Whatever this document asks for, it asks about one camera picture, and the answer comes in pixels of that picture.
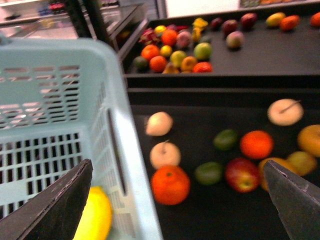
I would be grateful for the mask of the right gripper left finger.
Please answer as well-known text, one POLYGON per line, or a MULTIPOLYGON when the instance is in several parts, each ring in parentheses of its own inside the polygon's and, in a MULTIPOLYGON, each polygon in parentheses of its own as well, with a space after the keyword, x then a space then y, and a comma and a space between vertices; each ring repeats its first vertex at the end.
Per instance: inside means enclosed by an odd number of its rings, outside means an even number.
POLYGON ((81 161, 0 221, 2 240, 71 240, 87 202, 93 166, 81 161))

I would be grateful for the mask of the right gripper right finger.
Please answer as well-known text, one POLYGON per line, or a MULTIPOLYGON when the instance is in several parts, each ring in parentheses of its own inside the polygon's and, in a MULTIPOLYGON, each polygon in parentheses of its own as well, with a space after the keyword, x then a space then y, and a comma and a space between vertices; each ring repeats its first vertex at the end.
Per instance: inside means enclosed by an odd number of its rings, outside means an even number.
POLYGON ((291 240, 320 238, 320 188, 269 160, 263 167, 268 193, 291 240))

